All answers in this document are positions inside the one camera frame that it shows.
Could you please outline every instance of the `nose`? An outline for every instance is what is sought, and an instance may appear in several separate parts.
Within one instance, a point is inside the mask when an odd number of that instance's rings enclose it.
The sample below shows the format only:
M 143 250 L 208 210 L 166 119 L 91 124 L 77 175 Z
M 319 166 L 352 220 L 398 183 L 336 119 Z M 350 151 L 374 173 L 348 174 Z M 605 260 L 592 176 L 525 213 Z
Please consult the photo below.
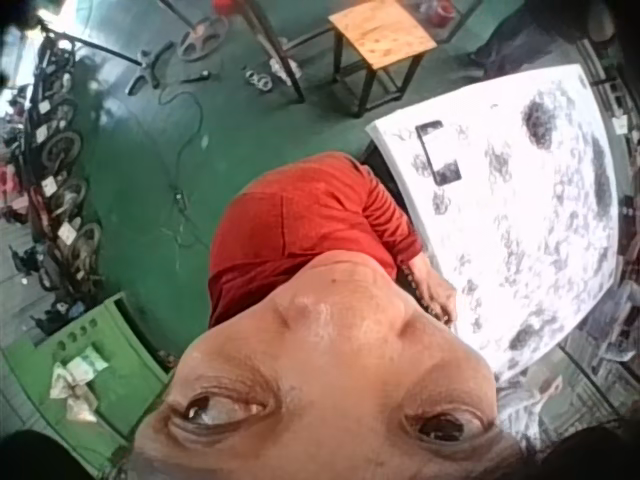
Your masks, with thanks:
M 292 334 L 319 348 L 380 348 L 397 340 L 408 321 L 404 299 L 360 282 L 328 281 L 300 292 L 282 313 Z

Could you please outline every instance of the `sleeve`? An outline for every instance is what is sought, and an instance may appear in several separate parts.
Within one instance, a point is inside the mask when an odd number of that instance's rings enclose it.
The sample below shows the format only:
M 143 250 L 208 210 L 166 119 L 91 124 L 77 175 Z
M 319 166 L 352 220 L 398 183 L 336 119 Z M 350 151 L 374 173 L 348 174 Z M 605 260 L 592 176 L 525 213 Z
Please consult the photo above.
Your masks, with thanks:
M 404 265 L 422 251 L 422 242 L 409 218 L 369 167 L 358 168 L 367 182 L 364 217 L 396 263 Z

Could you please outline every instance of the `wooden stool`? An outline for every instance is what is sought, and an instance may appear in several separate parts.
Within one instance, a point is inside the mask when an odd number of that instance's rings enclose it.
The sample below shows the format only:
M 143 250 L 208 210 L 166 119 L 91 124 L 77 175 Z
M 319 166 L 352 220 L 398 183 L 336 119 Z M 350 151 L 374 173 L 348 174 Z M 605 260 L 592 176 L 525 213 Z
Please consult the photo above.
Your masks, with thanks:
M 425 53 L 437 47 L 420 24 L 395 1 L 372 1 L 357 7 L 331 15 L 329 20 L 335 30 L 333 51 L 333 81 L 340 81 L 347 90 L 357 97 L 347 85 L 345 79 L 366 68 L 367 74 L 358 100 L 356 117 L 362 117 L 366 111 L 381 105 L 400 100 L 413 80 Z M 363 60 L 352 63 L 342 69 L 342 50 L 344 39 L 360 54 Z M 407 73 L 398 86 L 389 67 L 402 60 L 411 59 Z M 368 106 L 373 82 L 379 70 L 382 70 L 393 89 L 382 83 L 387 95 Z

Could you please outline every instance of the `red shirt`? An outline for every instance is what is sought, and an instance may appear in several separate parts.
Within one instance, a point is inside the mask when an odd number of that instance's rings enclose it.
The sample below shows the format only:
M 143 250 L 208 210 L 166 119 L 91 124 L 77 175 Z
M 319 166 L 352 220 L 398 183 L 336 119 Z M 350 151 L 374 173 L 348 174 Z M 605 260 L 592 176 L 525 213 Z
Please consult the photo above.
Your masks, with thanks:
M 330 152 L 279 168 L 229 205 L 211 247 L 212 327 L 263 300 L 332 250 L 375 259 L 396 278 L 422 244 L 369 168 Z

